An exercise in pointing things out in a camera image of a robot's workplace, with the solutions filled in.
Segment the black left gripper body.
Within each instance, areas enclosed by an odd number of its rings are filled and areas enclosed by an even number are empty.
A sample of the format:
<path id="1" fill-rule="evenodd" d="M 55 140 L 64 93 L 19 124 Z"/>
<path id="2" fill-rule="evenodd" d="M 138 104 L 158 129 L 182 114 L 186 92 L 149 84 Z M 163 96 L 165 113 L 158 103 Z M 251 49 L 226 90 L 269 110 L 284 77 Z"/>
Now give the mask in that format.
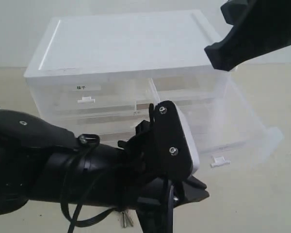
<path id="1" fill-rule="evenodd" d="M 149 106 L 149 120 L 136 126 L 135 136 L 127 142 L 118 142 L 127 155 L 127 190 L 123 202 L 135 209 L 143 232 L 171 233 L 174 229 L 174 209 L 169 206 L 173 192 L 171 181 L 153 165 L 155 106 Z"/>

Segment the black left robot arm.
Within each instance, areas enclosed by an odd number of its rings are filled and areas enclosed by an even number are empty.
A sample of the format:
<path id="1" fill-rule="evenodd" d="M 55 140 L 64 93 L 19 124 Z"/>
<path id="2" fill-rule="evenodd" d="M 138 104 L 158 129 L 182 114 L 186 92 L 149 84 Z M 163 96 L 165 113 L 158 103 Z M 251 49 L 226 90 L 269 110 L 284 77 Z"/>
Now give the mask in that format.
<path id="1" fill-rule="evenodd" d="M 24 112 L 0 108 L 0 215 L 28 201 L 59 203 L 69 232 L 134 210 L 145 233 L 171 233 L 174 209 L 209 197 L 194 177 L 199 157 L 190 128 L 169 100 L 116 147 L 75 136 Z"/>

